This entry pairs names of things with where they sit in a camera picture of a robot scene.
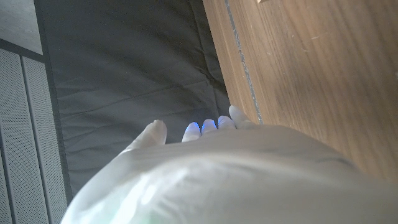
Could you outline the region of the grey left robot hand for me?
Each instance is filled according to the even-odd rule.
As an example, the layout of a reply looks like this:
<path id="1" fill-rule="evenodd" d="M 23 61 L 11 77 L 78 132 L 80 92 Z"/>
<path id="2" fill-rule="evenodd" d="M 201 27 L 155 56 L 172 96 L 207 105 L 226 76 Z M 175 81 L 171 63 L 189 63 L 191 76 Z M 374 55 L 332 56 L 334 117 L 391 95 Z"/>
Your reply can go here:
<path id="1" fill-rule="evenodd" d="M 76 194 L 64 223 L 396 223 L 397 186 L 237 107 L 166 141 L 155 120 Z"/>

